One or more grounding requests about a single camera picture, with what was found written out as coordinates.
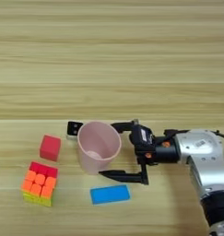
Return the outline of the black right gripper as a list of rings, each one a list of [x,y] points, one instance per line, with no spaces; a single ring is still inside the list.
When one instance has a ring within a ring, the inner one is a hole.
[[[113,123],[112,127],[119,133],[133,132],[138,120],[130,122]],[[141,171],[127,173],[120,170],[100,171],[100,175],[120,183],[142,183],[148,185],[146,165],[158,163],[176,163],[180,158],[174,137],[177,130],[166,130],[163,136],[155,136],[150,129],[137,129],[134,131],[134,146],[137,163]]]

